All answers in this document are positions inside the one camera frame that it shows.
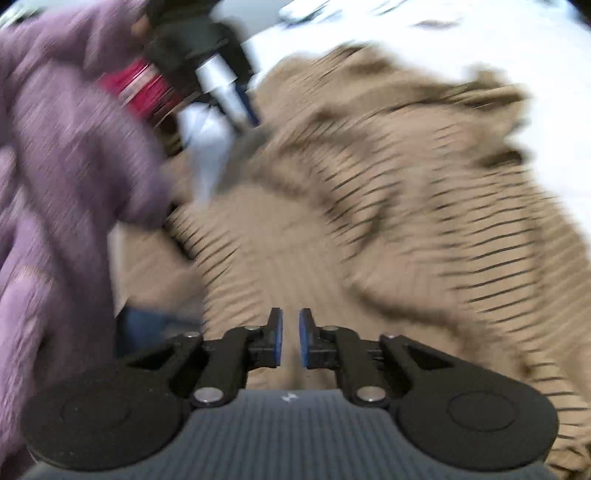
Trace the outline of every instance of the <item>silver metal part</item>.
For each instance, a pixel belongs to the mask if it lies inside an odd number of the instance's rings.
[[[357,390],[356,395],[359,399],[368,403],[382,401],[386,398],[386,391],[382,387],[375,387],[369,385],[367,387],[361,387]]]
[[[200,403],[215,403],[223,398],[223,391],[215,387],[203,387],[196,390],[193,396]]]

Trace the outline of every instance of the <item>white surface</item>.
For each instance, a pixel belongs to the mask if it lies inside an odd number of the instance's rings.
[[[379,42],[403,63],[448,79],[466,79],[472,65],[503,71],[532,96],[530,123],[515,142],[530,153],[539,182],[563,199],[591,238],[591,32],[568,8],[535,0],[475,0],[459,25],[429,30],[410,26],[420,1],[363,21],[272,27],[246,45],[261,74],[291,53],[321,54],[347,41]],[[227,85],[227,71],[216,65],[204,78]]]

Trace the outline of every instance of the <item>clothing pile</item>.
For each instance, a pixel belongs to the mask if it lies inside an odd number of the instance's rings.
[[[334,386],[300,366],[297,313],[309,307],[320,325],[407,335],[533,385],[560,419],[548,464],[586,475],[591,271],[509,143],[522,89],[488,71],[446,83],[346,46],[285,59],[255,101],[268,142],[229,165],[239,181],[210,205],[166,223],[194,260],[178,272],[202,292],[211,338],[284,309],[283,366],[253,372],[251,387]],[[129,235],[127,251],[140,241]]]

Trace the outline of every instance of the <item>circular mount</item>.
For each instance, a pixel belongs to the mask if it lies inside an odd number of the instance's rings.
[[[161,450],[180,430],[181,402],[155,372],[93,372],[35,396],[21,429],[31,453],[76,471],[106,471]]]
[[[556,411],[538,391],[471,366],[424,372],[400,402],[397,422],[430,457],[478,472],[544,459],[558,431]]]

